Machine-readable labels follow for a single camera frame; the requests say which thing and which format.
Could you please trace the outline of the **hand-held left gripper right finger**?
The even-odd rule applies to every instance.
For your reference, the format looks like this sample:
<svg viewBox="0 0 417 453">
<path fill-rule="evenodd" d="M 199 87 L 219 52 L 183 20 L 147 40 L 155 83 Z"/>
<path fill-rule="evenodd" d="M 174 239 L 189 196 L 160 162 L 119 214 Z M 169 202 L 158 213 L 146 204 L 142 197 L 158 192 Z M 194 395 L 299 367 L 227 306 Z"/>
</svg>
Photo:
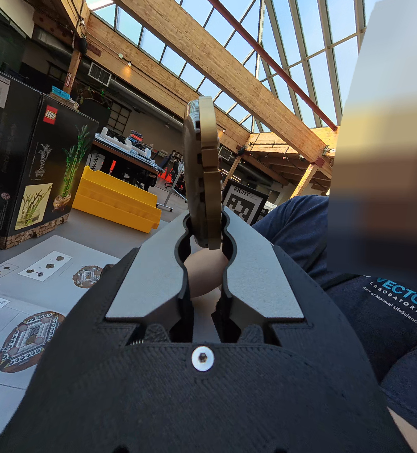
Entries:
<svg viewBox="0 0 417 453">
<path fill-rule="evenodd" d="M 267 336 L 273 323 L 303 322 L 304 315 L 272 244 L 223 207 L 222 342 L 235 343 L 249 325 Z"/>
</svg>

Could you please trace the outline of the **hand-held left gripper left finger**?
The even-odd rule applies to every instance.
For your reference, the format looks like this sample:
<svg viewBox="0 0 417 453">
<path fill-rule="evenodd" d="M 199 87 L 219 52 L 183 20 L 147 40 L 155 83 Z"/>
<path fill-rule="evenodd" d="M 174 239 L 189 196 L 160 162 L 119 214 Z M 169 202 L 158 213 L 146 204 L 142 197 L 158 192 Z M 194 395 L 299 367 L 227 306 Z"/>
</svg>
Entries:
<svg viewBox="0 0 417 453">
<path fill-rule="evenodd" d="M 192 302 L 184 261 L 190 256 L 191 221 L 183 212 L 145 241 L 106 313 L 109 321 L 160 324 L 172 341 L 192 340 Z"/>
</svg>

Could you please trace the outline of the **round gold lego base model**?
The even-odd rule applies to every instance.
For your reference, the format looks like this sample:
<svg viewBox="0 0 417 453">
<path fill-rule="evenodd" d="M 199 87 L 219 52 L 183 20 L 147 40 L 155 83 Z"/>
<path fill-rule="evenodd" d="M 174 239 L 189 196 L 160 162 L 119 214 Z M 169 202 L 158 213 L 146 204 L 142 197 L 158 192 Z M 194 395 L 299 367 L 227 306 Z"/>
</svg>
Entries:
<svg viewBox="0 0 417 453">
<path fill-rule="evenodd" d="M 183 162 L 192 233 L 203 248 L 222 243 L 222 182 L 219 137 L 213 100 L 201 96 L 188 103 L 183 121 Z"/>
</svg>

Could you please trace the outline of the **person's right forearm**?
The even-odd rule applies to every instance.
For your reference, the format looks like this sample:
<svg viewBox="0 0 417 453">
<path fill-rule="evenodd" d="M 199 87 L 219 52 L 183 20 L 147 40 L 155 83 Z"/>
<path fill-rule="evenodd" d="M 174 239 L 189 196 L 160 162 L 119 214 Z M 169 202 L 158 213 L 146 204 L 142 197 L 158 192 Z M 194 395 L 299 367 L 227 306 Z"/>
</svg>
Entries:
<svg viewBox="0 0 417 453">
<path fill-rule="evenodd" d="M 222 249 L 203 248 L 184 262 L 188 273 L 190 297 L 197 298 L 222 285 L 228 259 Z"/>
</svg>

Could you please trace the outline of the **lego instruction booklet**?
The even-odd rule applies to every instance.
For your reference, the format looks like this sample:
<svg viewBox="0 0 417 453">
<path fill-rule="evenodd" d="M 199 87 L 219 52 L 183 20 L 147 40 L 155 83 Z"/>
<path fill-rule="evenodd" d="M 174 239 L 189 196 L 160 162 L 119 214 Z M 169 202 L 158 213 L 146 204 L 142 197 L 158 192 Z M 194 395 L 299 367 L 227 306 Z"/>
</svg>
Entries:
<svg viewBox="0 0 417 453">
<path fill-rule="evenodd" d="M 118 261 L 53 235 L 0 264 L 0 434 L 68 313 Z"/>
</svg>

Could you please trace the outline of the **lego set box bamboo picture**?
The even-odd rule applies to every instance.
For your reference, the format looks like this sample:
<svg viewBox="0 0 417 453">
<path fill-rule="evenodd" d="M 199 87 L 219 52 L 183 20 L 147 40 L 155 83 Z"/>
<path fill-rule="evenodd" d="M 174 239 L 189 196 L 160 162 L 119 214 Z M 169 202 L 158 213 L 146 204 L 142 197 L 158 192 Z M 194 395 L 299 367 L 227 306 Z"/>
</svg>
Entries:
<svg viewBox="0 0 417 453">
<path fill-rule="evenodd" d="M 0 249 L 68 220 L 98 122 L 0 71 Z"/>
</svg>

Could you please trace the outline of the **framed black white marker sign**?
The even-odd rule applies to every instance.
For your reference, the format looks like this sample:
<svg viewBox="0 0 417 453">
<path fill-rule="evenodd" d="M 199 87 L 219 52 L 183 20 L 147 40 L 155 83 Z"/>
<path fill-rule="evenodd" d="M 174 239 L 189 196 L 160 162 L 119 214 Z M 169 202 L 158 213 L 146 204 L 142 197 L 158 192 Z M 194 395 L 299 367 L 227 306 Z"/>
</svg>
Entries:
<svg viewBox="0 0 417 453">
<path fill-rule="evenodd" d="M 265 207 L 268 194 L 228 180 L 222 192 L 222 205 L 228 207 L 250 226 L 254 225 Z"/>
</svg>

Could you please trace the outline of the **person's blue sweater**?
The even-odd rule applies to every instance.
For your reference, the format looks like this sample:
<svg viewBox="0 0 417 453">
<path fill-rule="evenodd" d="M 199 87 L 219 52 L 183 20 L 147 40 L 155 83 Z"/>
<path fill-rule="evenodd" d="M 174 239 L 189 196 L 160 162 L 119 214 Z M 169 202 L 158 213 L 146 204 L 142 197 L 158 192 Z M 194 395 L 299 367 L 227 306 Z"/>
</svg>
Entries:
<svg viewBox="0 0 417 453">
<path fill-rule="evenodd" d="M 417 428 L 417 280 L 329 270 L 329 198 L 291 198 L 252 227 L 336 303 L 359 337 L 390 409 Z"/>
</svg>

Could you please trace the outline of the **wooden roof beam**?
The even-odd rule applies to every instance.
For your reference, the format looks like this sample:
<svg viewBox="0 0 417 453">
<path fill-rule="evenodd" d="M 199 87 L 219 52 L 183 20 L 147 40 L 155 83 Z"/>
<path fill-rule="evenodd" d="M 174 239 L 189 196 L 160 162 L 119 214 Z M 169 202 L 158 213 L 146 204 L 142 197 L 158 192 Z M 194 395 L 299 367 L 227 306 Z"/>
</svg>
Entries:
<svg viewBox="0 0 417 453">
<path fill-rule="evenodd" d="M 307 161 L 315 163 L 321 157 L 324 142 L 176 1 L 116 3 Z"/>
</svg>

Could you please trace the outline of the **red steel pipe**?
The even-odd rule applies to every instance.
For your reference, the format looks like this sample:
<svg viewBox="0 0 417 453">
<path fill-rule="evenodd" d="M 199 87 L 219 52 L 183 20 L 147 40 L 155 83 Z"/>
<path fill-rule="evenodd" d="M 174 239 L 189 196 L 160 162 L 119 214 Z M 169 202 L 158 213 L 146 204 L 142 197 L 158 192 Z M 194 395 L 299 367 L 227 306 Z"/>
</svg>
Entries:
<svg viewBox="0 0 417 453">
<path fill-rule="evenodd" d="M 234 18 L 234 16 L 223 6 L 218 0 L 210 0 L 211 5 L 221 14 L 221 16 L 234 28 L 236 32 L 243 37 L 246 42 L 260 55 L 266 63 L 276 71 L 276 73 L 286 82 L 289 88 L 291 88 L 302 100 L 305 102 L 313 113 L 323 120 L 333 131 L 337 130 L 335 125 L 330 118 L 318 107 L 318 105 L 299 87 L 293 79 L 284 71 L 284 69 L 274 61 L 271 56 L 262 48 L 247 31 L 246 29 Z"/>
</svg>

